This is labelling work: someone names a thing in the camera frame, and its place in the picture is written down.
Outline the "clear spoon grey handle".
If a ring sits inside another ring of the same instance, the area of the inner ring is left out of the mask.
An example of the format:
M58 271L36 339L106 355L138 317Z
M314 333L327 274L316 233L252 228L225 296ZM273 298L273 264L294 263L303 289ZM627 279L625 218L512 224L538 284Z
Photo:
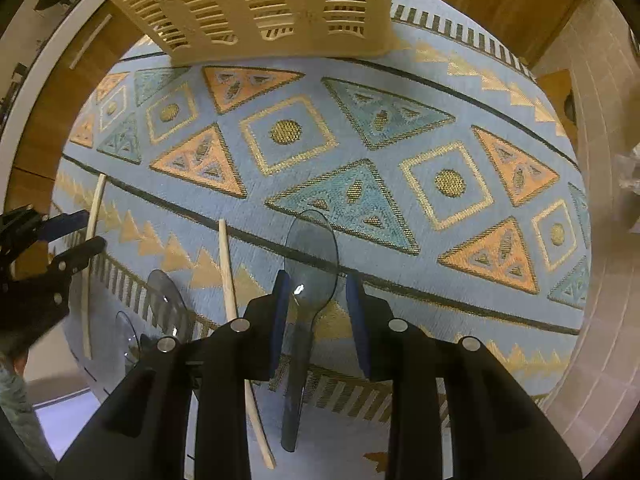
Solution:
M338 250L328 219L307 209L292 222L286 239L285 272L291 279L291 304L296 319L291 338L290 368L282 419L281 446L294 452L314 341L314 321L332 299L338 271Z

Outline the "blue patterned table mat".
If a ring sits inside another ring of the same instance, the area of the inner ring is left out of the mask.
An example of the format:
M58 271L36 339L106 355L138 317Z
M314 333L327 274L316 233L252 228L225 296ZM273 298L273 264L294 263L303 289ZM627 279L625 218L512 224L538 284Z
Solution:
M196 338L284 266L338 252L428 336L478 338L536 402L570 362L588 294L576 154L529 70L439 0L394 0L375 60L177 67L149 39L82 104L52 205L98 208L105 252L73 284L65 335L105 400L143 335L176 334L165 272Z

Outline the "clear spoon dark handle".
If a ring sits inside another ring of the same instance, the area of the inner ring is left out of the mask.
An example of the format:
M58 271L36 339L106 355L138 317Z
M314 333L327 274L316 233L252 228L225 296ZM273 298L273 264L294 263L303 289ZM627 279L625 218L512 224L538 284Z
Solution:
M152 321L160 331L178 341L189 342L193 334L192 312L186 307L174 281L162 270L153 270L146 282Z

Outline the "grey hanging towel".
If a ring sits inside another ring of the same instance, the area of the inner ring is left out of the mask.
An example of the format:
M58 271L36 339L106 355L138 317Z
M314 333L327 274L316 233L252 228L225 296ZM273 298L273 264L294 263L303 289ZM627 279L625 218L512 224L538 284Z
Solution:
M614 157L615 177L620 189L618 218L631 234L639 233L639 145Z

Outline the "beige slotted utensil basket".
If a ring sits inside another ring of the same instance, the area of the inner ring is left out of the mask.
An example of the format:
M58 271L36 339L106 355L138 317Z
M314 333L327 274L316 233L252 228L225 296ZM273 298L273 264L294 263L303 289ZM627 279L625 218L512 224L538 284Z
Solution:
M177 64L368 58L392 42L392 0L110 0Z

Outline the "dark spoon under finger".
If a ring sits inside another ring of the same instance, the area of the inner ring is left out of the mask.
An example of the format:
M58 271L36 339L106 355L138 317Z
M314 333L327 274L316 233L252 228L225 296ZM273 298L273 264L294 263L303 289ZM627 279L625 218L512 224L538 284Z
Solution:
M125 311L118 311L115 316L118 336L118 351L124 359L125 374L134 368L140 359L140 341L134 324Z

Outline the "wooden chopstick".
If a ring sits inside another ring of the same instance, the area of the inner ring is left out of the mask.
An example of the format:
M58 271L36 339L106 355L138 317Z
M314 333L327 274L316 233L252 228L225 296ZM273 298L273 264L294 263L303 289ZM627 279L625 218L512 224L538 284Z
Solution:
M99 214L103 200L106 175L99 174L94 188L89 219L86 233L86 240L90 240L96 235L96 226L99 221ZM86 359L92 359L92 342L90 328L90 276L93 258L89 258L88 266L81 272L81 296L80 296L80 320L82 329L82 351Z
M224 291L224 310L226 311L227 321L231 322L239 315L234 292L226 220L220 219L218 221L218 232L220 273L222 290ZM252 425L260 452L262 453L262 460L268 469L273 470L276 468L277 462L271 451L264 425L260 419L252 384L248 380L244 382L244 390L246 414Z

